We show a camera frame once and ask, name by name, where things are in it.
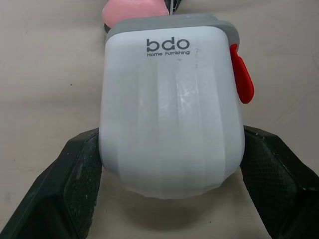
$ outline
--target plastic container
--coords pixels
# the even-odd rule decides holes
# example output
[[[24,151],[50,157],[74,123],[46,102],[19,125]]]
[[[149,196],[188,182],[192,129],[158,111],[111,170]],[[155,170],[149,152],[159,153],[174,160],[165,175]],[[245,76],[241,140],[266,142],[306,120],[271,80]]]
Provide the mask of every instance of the plastic container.
[[[183,199],[239,168],[245,140],[234,44],[236,28],[210,14],[130,19],[111,29],[100,155],[128,190]]]

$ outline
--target table surface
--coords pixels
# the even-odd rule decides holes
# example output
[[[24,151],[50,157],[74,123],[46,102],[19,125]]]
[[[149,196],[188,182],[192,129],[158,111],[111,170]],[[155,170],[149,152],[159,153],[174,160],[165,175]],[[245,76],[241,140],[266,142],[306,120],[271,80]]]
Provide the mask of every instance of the table surface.
[[[99,126],[106,0],[0,1],[0,230],[66,141]],[[319,1],[183,0],[232,22],[256,88],[246,125],[279,135],[319,174]],[[161,201],[103,173],[90,239],[269,239],[240,171],[221,188]]]

